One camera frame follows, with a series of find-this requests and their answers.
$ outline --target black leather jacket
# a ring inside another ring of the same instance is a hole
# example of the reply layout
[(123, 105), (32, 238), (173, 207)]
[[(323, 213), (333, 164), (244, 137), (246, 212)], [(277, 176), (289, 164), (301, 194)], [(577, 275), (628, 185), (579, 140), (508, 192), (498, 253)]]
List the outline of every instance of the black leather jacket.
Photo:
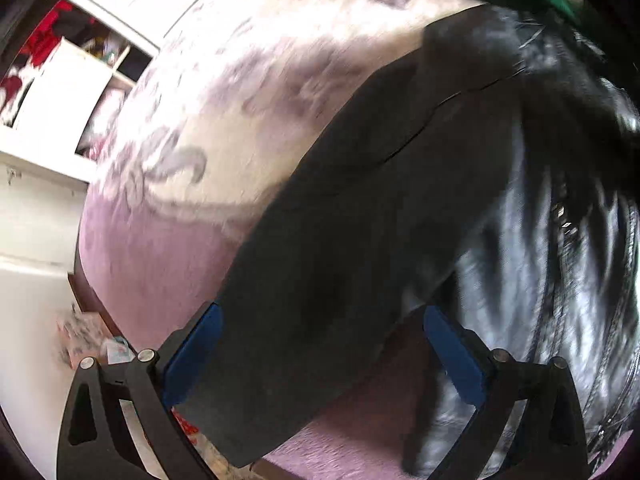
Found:
[[(222, 341), (180, 412), (244, 465), (363, 373), (407, 310), (437, 301), (489, 348), (568, 361), (598, 465), (640, 394), (640, 116), (620, 84), (552, 18), (481, 6), (427, 27), (241, 248), (218, 298)], [(444, 377), (438, 392), (414, 474), (471, 413)]]

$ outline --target blue gripper pad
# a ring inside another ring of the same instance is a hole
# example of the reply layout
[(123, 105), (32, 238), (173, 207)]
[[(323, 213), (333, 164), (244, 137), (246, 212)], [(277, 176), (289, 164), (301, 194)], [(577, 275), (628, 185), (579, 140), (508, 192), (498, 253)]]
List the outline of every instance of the blue gripper pad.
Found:
[(486, 399), (486, 377), (460, 334), (437, 306), (427, 306), (422, 328), (463, 402), (476, 408), (482, 406)]
[(215, 303), (200, 317), (164, 372), (162, 403), (167, 408), (184, 402), (202, 365), (222, 334), (222, 309)]

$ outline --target silver screw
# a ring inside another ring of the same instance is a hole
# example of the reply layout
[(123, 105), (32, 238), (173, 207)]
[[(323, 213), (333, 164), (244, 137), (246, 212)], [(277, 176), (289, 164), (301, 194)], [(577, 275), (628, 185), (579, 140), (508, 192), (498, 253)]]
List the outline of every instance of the silver screw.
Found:
[(509, 355), (509, 352), (507, 352), (506, 350), (503, 350), (502, 348), (496, 348), (491, 352), (491, 354), (494, 356), (494, 359), (499, 363), (505, 363), (511, 358), (511, 355)]
[(560, 368), (564, 370), (567, 367), (566, 361), (562, 359), (559, 355), (551, 359), (551, 362), (554, 364), (556, 368)]
[(95, 359), (93, 357), (85, 357), (84, 359), (82, 359), (82, 361), (80, 361), (80, 367), (82, 368), (82, 370), (88, 370), (94, 365), (94, 363)]
[(143, 362), (143, 363), (148, 363), (149, 361), (151, 361), (151, 359), (153, 359), (155, 357), (156, 353), (147, 348), (146, 350), (141, 350), (138, 353), (138, 361)]

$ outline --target shiny black jacket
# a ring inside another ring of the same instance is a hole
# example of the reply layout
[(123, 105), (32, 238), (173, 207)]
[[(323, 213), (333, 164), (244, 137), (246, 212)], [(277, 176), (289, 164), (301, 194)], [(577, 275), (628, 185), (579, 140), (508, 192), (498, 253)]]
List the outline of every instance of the shiny black jacket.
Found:
[[(341, 110), (241, 248), (218, 298), (222, 341), (180, 412), (244, 465), (434, 301), (489, 348), (564, 357), (600, 463), (640, 394), (640, 116), (624, 77), (553, 17), (481, 6), (427, 27)], [(470, 416), (446, 378), (437, 393), (414, 474)]]

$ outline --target black jacket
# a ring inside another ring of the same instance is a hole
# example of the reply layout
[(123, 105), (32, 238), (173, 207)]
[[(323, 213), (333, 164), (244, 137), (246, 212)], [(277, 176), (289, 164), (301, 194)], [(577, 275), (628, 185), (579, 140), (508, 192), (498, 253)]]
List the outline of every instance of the black jacket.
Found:
[[(244, 465), (435, 301), (489, 348), (564, 357), (600, 463), (640, 394), (640, 116), (624, 75), (551, 17), (481, 6), (427, 27), (338, 113), (241, 248), (218, 298), (223, 338), (180, 412)], [(438, 392), (414, 474), (471, 413), (444, 377)]]

